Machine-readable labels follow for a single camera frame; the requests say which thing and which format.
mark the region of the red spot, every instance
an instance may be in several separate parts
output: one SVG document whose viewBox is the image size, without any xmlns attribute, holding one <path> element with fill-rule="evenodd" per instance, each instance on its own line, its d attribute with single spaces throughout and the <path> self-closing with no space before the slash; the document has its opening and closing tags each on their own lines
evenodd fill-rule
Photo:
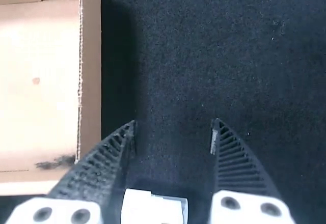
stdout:
<svg viewBox="0 0 326 224">
<path fill-rule="evenodd" d="M 40 83 L 40 78 L 39 77 L 35 77 L 32 79 L 32 82 L 34 85 L 38 85 Z"/>
</svg>

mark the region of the ribbed gripper pad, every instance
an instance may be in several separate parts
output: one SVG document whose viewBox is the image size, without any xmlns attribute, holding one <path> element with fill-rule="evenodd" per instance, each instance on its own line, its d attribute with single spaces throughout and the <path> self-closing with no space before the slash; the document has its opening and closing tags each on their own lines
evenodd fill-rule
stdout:
<svg viewBox="0 0 326 224">
<path fill-rule="evenodd" d="M 94 201 L 110 198 L 120 161 L 126 150 L 134 150 L 135 122 L 111 133 L 86 154 L 51 190 L 50 198 Z"/>
<path fill-rule="evenodd" d="M 220 119 L 212 124 L 211 153 L 216 156 L 215 192 L 224 189 L 280 198 L 254 153 Z"/>
</svg>

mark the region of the cardboard box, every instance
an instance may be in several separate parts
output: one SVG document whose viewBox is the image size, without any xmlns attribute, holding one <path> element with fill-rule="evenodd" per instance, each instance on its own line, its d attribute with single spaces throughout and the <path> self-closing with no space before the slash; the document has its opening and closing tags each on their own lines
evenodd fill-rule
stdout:
<svg viewBox="0 0 326 224">
<path fill-rule="evenodd" d="M 0 0 L 0 195 L 47 193 L 101 140 L 100 0 Z"/>
</svg>

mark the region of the screw hole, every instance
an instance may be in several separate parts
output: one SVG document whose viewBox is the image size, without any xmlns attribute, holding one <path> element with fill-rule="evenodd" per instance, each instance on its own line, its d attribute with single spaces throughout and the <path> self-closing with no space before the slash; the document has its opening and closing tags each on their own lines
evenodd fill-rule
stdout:
<svg viewBox="0 0 326 224">
<path fill-rule="evenodd" d="M 231 197 L 224 197 L 221 200 L 221 205 L 225 208 L 231 209 L 231 210 L 238 210 L 240 209 L 240 204 L 239 202 Z"/>
<path fill-rule="evenodd" d="M 50 218 L 52 214 L 52 209 L 50 207 L 44 207 L 35 212 L 33 220 L 35 222 L 43 222 Z"/>
<path fill-rule="evenodd" d="M 72 224 L 85 224 L 89 221 L 91 213 L 87 209 L 80 209 L 72 214 L 71 222 Z"/>
<path fill-rule="evenodd" d="M 271 216 L 281 216 L 281 210 L 274 204 L 265 203 L 260 206 L 261 212 Z"/>
</svg>

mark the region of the dark carpet floor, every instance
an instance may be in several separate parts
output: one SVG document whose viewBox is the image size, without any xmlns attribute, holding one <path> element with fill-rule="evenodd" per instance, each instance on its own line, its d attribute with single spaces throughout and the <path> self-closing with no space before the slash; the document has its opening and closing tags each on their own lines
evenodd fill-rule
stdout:
<svg viewBox="0 0 326 224">
<path fill-rule="evenodd" d="M 102 0 L 103 136 L 137 118 L 129 187 L 204 223 L 210 122 L 261 160 L 298 224 L 326 219 L 326 0 Z"/>
</svg>

